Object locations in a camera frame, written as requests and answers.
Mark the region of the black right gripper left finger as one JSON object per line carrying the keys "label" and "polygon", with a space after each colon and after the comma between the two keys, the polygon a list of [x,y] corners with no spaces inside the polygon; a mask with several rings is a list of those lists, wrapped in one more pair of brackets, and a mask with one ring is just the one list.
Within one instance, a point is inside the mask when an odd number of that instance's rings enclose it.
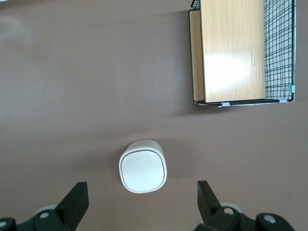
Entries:
{"label": "black right gripper left finger", "polygon": [[78,182],[54,208],[45,209],[17,224],[14,218],[1,218],[2,231],[74,231],[89,207],[88,185]]}

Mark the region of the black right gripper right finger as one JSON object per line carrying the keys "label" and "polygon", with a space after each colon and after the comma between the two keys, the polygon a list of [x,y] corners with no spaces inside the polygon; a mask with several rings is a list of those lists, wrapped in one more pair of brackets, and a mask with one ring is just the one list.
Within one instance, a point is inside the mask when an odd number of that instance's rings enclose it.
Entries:
{"label": "black right gripper right finger", "polygon": [[206,180],[197,183],[197,203],[203,223],[196,231],[293,231],[283,217],[260,213],[255,219],[231,206],[222,206]]}

